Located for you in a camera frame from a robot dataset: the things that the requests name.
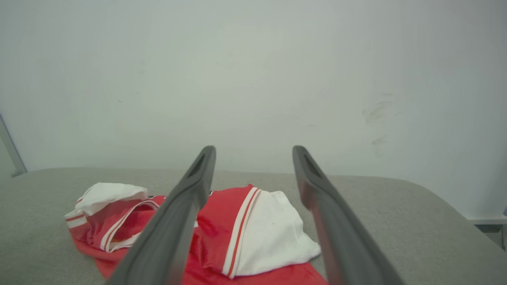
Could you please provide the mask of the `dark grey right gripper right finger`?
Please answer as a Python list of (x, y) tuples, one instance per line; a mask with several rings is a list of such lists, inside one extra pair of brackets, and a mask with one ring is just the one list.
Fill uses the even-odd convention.
[(293, 147), (302, 204), (311, 211), (330, 285), (403, 285), (345, 199), (304, 146)]

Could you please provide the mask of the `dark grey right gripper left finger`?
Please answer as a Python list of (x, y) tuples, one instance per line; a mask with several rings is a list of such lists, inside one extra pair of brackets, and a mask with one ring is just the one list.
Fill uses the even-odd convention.
[(205, 146), (170, 191), (107, 285), (179, 285), (197, 213), (212, 185), (216, 149)]

